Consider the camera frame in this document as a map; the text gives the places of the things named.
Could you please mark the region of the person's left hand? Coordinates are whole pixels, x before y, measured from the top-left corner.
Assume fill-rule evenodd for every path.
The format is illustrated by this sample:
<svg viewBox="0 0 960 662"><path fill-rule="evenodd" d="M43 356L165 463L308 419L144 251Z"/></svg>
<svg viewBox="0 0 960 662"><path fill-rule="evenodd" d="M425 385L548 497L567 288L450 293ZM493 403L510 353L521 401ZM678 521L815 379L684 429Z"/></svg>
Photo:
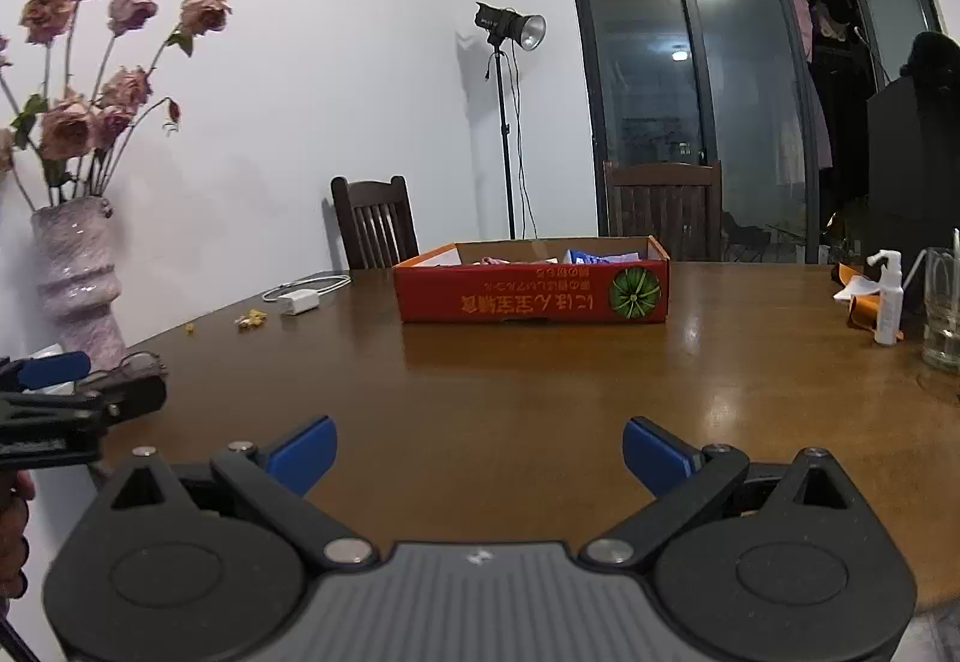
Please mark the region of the person's left hand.
<svg viewBox="0 0 960 662"><path fill-rule="evenodd" d="M25 537L29 503L36 486L28 472L3 472L0 513L0 594L3 602L20 598L28 588L25 569L29 543Z"/></svg>

